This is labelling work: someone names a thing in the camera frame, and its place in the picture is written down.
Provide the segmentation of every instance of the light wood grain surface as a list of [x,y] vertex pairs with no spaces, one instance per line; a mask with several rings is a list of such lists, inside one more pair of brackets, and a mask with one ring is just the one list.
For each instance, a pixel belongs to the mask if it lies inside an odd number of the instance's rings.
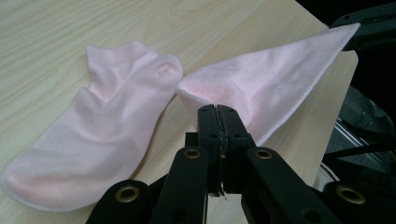
[[[292,0],[0,1],[0,169],[60,116],[90,82],[85,46],[114,48],[140,39],[176,55],[187,76],[201,66],[280,46],[327,29]],[[265,144],[312,184],[357,64],[342,53],[304,103]],[[175,97],[163,112],[133,178],[168,172],[185,132]],[[0,223],[84,223],[92,206],[69,213],[26,207],[0,191]],[[244,223],[239,198],[210,199],[208,223]]]

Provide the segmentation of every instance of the pink sock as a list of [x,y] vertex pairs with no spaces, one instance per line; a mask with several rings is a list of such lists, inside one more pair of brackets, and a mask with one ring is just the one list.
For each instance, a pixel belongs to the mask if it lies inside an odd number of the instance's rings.
[[203,105],[238,111],[258,146],[301,104],[359,24],[320,32],[302,41],[240,55],[203,67],[177,85],[196,127]]
[[129,178],[182,78],[177,58],[138,41],[87,55],[90,87],[2,172],[3,190],[34,208],[75,210]]

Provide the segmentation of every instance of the wooden table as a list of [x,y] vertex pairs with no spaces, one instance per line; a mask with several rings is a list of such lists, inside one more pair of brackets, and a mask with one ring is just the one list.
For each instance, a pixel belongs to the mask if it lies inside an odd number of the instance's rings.
[[[85,46],[114,48],[140,39],[176,55],[188,75],[201,66],[280,46],[327,29],[292,0],[0,1],[0,169],[24,151],[88,86]],[[343,52],[304,103],[265,144],[312,184],[357,64]],[[167,173],[185,132],[175,97],[133,178]],[[244,223],[238,197],[210,199],[208,223]],[[84,223],[92,206],[69,213],[26,207],[0,191],[0,223]]]

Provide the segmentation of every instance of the sock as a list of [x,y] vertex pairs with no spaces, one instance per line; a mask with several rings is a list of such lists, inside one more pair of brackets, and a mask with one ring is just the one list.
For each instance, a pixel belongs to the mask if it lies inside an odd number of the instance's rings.
[[117,49],[88,46],[92,83],[1,174],[4,192],[46,211],[97,202],[142,160],[182,78],[179,60],[138,41]]
[[203,67],[177,85],[197,127],[197,110],[227,105],[238,111],[257,146],[283,124],[312,91],[359,24],[334,28],[288,45]]

